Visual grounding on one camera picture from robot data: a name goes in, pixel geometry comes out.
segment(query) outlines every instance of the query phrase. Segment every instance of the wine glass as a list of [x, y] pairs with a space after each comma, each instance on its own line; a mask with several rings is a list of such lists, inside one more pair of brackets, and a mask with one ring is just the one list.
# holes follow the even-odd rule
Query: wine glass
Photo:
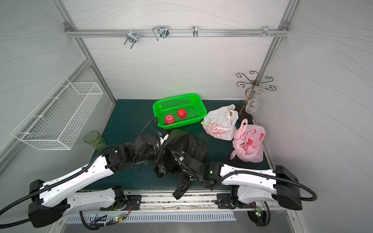
[[254, 87], [253, 92], [254, 92], [253, 98], [249, 100], [246, 104], [245, 111], [248, 114], [253, 114], [258, 109], [259, 107], [258, 95], [262, 94], [263, 90], [260, 87], [256, 86]]

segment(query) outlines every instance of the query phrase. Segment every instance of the clear glass cup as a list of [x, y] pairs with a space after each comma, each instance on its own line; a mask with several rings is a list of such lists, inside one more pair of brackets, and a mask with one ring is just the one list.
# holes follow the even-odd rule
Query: clear glass cup
[[97, 131], [91, 131], [84, 136], [84, 141], [91, 147], [99, 150], [106, 145], [104, 139], [101, 137], [100, 133]]
[[251, 100], [249, 100], [246, 104], [245, 111], [248, 114], [253, 114], [253, 113], [255, 113], [256, 110], [258, 110], [258, 107], [259, 107], [258, 95], [263, 93], [263, 89], [256, 86], [256, 87], [254, 87], [253, 92], [254, 92], [253, 98]]

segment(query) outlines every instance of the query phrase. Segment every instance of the black hose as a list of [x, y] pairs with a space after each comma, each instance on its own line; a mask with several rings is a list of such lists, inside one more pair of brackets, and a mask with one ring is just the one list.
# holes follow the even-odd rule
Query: black hose
[[172, 151], [171, 154], [173, 155], [173, 157], [176, 159], [177, 162], [179, 162], [186, 170], [188, 170], [191, 175], [193, 176], [193, 178], [197, 181], [198, 184], [200, 184], [202, 187], [204, 188], [207, 188], [207, 189], [211, 189], [211, 191], [216, 188], [221, 182], [223, 182], [225, 179], [227, 179], [228, 177], [230, 176], [233, 176], [233, 175], [236, 175], [236, 174], [249, 174], [249, 175], [254, 175], [254, 176], [260, 176], [260, 177], [265, 177], [265, 178], [268, 178], [268, 179], [273, 179], [273, 180], [278, 180], [278, 181], [283, 181], [283, 182], [288, 182], [292, 185], [295, 185], [303, 190], [306, 190], [307, 192], [309, 192], [312, 197], [310, 198], [306, 198], [306, 197], [301, 197], [301, 200], [302, 201], [316, 201], [317, 200], [317, 194], [310, 188], [308, 188], [307, 186], [304, 186], [298, 182], [295, 182], [295, 181], [292, 181], [292, 180], [289, 180], [289, 179], [285, 179], [285, 178], [281, 178], [281, 177], [276, 177], [276, 176], [268, 176], [266, 174], [262, 174], [262, 173], [259, 173], [259, 172], [254, 172], [254, 171], [244, 171], [244, 170], [239, 170], [239, 171], [234, 171], [234, 172], [231, 172], [231, 173], [228, 173], [226, 175], [224, 175], [223, 177], [221, 177], [214, 185], [212, 186], [207, 186], [207, 185], [204, 185], [198, 178], [197, 176], [195, 175], [195, 172], [188, 166], [186, 166], [180, 159], [179, 157], [180, 156], [185, 156], [177, 151]]
[[[18, 205], [19, 203], [22, 203], [22, 202], [24, 202], [25, 200], [30, 199], [31, 197], [37, 196], [37, 195], [41, 194], [42, 192], [48, 191], [48, 190], [50, 190], [51, 188], [54, 188], [54, 187], [56, 187], [56, 186], [58, 186], [58, 185], [60, 185], [60, 184], [63, 184], [63, 183], [65, 183], [65, 182], [67, 182], [67, 181], [69, 181], [69, 180], [71, 180], [71, 179], [74, 179], [75, 177], [79, 176], [80, 174], [84, 173], [85, 171], [87, 171], [87, 170], [92, 166], [93, 162], [94, 162], [94, 161], [95, 161], [95, 160], [96, 160], [96, 159], [101, 155], [101, 153], [102, 153], [103, 151], [105, 151], [105, 150], [107, 150], [107, 149], [109, 149], [109, 148], [112, 148], [112, 147], [113, 147], [113, 146], [106, 146], [106, 147], [100, 149], [100, 150], [95, 154], [95, 156], [91, 159], [91, 161], [87, 164], [87, 166], [86, 166], [86, 167], [82, 167], [82, 170], [81, 170], [81, 171], [78, 171], [78, 172], [75, 173], [74, 175], [71, 175], [71, 176], [69, 176], [69, 177], [67, 177], [67, 178], [65, 178], [65, 179], [63, 179], [63, 180], [61, 180], [61, 181], [58, 181], [57, 183], [54, 183], [54, 184], [52, 184], [52, 185], [49, 185], [48, 187], [46, 187], [46, 188], [44, 188], [44, 189], [40, 189], [40, 190], [38, 190], [38, 191], [36, 191], [36, 192], [33, 192], [33, 193], [31, 193], [31, 194], [29, 194], [29, 195], [27, 195], [27, 196], [24, 196], [24, 197], [22, 197], [21, 199], [18, 199], [17, 201], [15, 201], [15, 202], [13, 202], [13, 203], [11, 203], [11, 204], [5, 206], [4, 208], [2, 208], [2, 209], [0, 210], [0, 215], [4, 214], [7, 210], [9, 210], [10, 208], [12, 208], [12, 207]], [[30, 221], [30, 219], [27, 218], [27, 219], [24, 219], [24, 220], [21, 220], [21, 221], [13, 222], [13, 223], [0, 224], [0, 229], [8, 228], [8, 227], [14, 227], [14, 226], [17, 226], [17, 225], [20, 225], [20, 224], [23, 224], [23, 223], [27, 223], [27, 222], [29, 222], [29, 221]]]
[[82, 211], [79, 211], [79, 215], [80, 215], [80, 219], [82, 220], [82, 223], [85, 226], [85, 228], [87, 228], [88, 230], [98, 230], [98, 229], [100, 229], [99, 227], [91, 227], [90, 225], [88, 225], [84, 220]]
[[159, 134], [158, 134], [158, 118], [157, 117], [153, 117], [152, 119], [150, 119], [149, 121], [148, 121], [148, 123], [146, 123], [146, 125], [144, 126], [144, 128], [141, 130], [141, 132], [139, 133], [139, 135], [142, 135], [144, 132], [145, 132], [145, 130], [146, 130], [146, 128], [150, 125], [150, 123], [152, 122], [152, 121], [154, 121], [154, 120], [156, 120], [156, 138], [157, 138], [157, 142], [158, 142], [158, 149], [157, 149], [157, 152], [161, 149], [161, 140], [160, 140], [160, 138], [159, 138]]
[[269, 210], [269, 207], [267, 205], [267, 202], [266, 201], [263, 201], [264, 204], [266, 205], [266, 211], [267, 211], [267, 220], [264, 224], [257, 224], [257, 227], [265, 227], [269, 224], [269, 222], [271, 221], [271, 211]]
[[104, 219], [104, 218], [106, 218], [107, 217], [107, 215], [104, 215], [104, 216], [102, 216], [102, 217], [99, 217], [98, 219], [96, 219], [96, 220], [93, 220], [93, 221], [91, 221], [91, 226], [94, 226], [94, 227], [103, 227], [103, 226], [105, 226], [105, 224], [103, 224], [103, 223], [97, 223], [98, 221], [103, 221], [102, 219]]

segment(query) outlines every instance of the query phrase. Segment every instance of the vent grille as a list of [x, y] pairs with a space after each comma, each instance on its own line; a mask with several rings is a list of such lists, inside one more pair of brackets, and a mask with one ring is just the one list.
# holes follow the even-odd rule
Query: vent grille
[[[120, 213], [110, 213], [105, 221], [110, 221]], [[106, 214], [84, 215], [86, 222], [91, 222]], [[157, 212], [157, 213], [130, 213], [122, 223], [156, 223], [156, 222], [214, 222], [214, 221], [236, 221], [233, 211], [206, 211], [206, 212]], [[79, 214], [68, 214], [66, 224], [81, 223]]]

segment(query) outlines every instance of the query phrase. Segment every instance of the white wire basket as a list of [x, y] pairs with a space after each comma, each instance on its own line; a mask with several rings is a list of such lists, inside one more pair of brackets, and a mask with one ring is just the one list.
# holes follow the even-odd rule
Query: white wire basket
[[[53, 90], [58, 94], [49, 97]], [[95, 82], [71, 83], [66, 77], [53, 90], [11, 134], [39, 150], [69, 150], [103, 92]]]

